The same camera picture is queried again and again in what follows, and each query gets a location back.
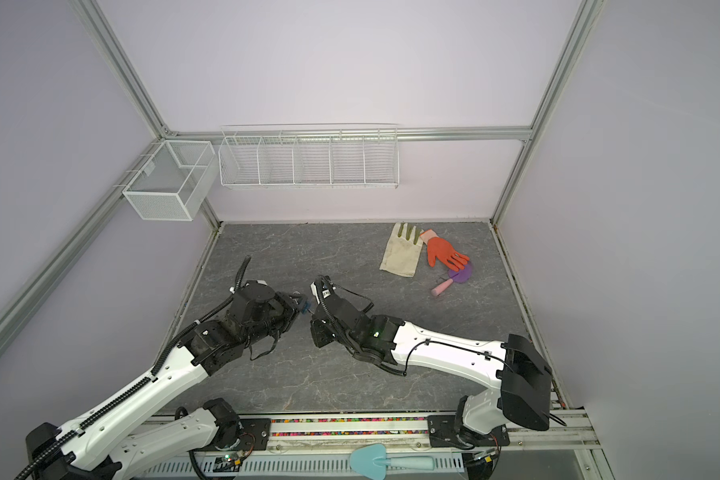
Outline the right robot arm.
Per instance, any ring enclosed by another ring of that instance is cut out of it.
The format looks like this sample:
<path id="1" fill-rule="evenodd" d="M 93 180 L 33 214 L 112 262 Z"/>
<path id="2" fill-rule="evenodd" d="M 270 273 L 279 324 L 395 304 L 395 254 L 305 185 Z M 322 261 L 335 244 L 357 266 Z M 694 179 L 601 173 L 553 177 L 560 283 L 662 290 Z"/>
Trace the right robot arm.
<path id="1" fill-rule="evenodd" d="M 340 296 L 340 286 L 320 276 L 311 285 L 317 302 L 310 329 L 316 347 L 336 342 L 350 356 L 391 375 L 429 368 L 482 386 L 459 400 L 443 441 L 468 449 L 503 445 L 508 423 L 544 432 L 551 413 L 552 368 L 532 342 L 511 334 L 503 341 L 465 339 L 427 330 L 389 315 L 373 315 Z"/>

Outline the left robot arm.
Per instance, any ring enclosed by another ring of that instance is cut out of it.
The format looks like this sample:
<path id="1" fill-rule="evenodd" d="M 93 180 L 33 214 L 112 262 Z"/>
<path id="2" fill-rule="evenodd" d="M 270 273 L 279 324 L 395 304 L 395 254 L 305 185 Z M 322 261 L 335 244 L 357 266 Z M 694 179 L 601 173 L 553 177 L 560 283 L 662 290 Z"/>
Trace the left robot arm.
<path id="1" fill-rule="evenodd" d="M 136 433 L 171 400 L 251 352 L 279 340 L 302 314 L 306 297 L 247 280 L 239 268 L 229 296 L 177 333 L 153 366 L 89 412 L 60 426 L 43 423 L 26 437 L 21 479 L 131 479 L 184 451 L 232 450 L 248 434 L 221 398 L 142 434 Z"/>

